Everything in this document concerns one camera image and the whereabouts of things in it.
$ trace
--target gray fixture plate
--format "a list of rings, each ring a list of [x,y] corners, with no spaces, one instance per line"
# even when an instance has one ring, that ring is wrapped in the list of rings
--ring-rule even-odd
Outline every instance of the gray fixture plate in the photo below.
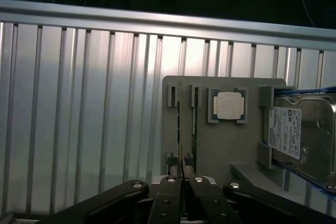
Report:
[[[201,107],[198,122],[197,174],[209,176],[219,185],[233,179],[230,162],[256,163],[257,145],[263,137],[264,109],[259,107],[259,87],[283,87],[282,79],[182,77],[167,76],[162,85],[162,160],[161,172],[166,173],[167,153],[177,153],[177,108],[168,107],[169,87],[183,89],[181,115],[181,141],[183,156],[192,151],[193,108],[192,85],[201,88]],[[248,92],[247,123],[236,120],[219,120],[208,123],[208,89],[235,91],[245,88]]]

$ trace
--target corrugated metal wall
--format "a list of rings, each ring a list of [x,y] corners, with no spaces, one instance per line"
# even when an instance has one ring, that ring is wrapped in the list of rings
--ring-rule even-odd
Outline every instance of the corrugated metal wall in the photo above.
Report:
[[[0,23],[0,63],[2,212],[55,212],[159,175],[167,75],[284,78],[303,89],[336,79],[336,52],[323,46],[12,23]]]

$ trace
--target white label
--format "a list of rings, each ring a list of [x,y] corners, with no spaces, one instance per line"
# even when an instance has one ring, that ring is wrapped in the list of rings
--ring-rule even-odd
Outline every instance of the white label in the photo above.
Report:
[[[268,145],[300,159],[301,110],[273,107],[269,110]]]

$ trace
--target hard drive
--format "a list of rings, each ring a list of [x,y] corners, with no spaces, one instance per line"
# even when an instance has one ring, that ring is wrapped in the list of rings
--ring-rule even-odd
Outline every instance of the hard drive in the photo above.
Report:
[[[336,194],[336,94],[280,94],[269,111],[272,157]]]

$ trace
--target hard drive label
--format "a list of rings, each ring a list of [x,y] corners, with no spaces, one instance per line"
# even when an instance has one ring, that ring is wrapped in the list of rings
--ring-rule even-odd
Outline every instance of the hard drive label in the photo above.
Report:
[[[273,107],[269,110],[268,145],[300,159],[301,110]]]

